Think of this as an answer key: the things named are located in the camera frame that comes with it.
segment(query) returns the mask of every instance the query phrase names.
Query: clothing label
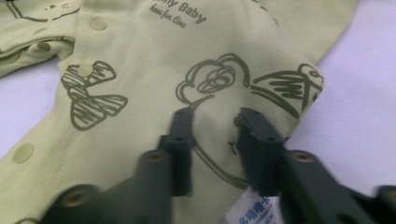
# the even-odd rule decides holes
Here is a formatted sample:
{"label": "clothing label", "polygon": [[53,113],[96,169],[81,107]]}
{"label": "clothing label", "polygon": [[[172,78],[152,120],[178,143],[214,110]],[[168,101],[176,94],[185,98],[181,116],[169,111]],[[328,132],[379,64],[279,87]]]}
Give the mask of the clothing label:
{"label": "clothing label", "polygon": [[221,224],[282,224],[277,198],[261,197],[249,187]]}

